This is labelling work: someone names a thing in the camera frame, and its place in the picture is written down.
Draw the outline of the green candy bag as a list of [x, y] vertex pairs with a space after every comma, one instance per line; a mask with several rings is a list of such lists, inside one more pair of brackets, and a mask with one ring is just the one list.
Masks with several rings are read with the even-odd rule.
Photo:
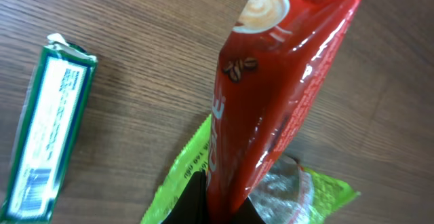
[[[207, 117], [177, 156], [145, 212], [143, 224], [162, 223], [191, 176], [200, 171], [206, 175], [211, 123], [212, 118]], [[358, 195], [348, 183], [304, 168], [293, 158], [282, 155], [248, 198], [265, 223], [323, 224], [326, 217]], [[207, 207], [206, 184], [205, 198]], [[207, 211], [210, 223], [210, 209]]]

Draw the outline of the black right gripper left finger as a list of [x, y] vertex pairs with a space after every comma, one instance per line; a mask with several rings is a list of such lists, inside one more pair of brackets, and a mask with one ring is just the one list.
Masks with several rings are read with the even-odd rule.
[[208, 222], [208, 211], [205, 184], [205, 172], [195, 172], [162, 224], [206, 224]]

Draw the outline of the red coffee stick sachet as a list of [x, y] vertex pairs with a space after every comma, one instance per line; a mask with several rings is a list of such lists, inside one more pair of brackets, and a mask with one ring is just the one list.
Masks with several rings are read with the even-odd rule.
[[227, 223], [299, 131], [361, 0], [248, 0], [214, 83], [206, 200]]

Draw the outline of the green white gum pack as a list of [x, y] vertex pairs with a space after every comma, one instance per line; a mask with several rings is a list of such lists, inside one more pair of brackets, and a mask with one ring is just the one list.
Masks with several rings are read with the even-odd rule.
[[47, 36], [18, 122], [2, 223], [50, 223], [98, 59], [60, 33]]

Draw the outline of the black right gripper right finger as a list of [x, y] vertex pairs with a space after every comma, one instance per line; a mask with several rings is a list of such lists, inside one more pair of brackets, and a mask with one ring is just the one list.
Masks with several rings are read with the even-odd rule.
[[265, 224], [265, 222], [256, 212], [251, 200], [246, 198], [231, 219], [231, 224]]

